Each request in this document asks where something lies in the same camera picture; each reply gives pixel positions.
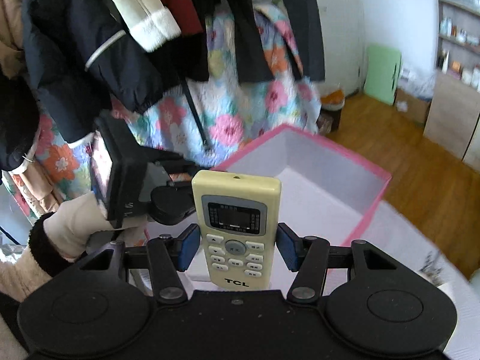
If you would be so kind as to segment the left hand white glove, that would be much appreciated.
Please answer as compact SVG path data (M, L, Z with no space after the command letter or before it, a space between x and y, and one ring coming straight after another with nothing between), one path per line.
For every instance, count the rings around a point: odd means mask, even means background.
M114 230L93 192L63 202L58 211L43 222L43 228L49 242L67 259L78 258L93 234Z

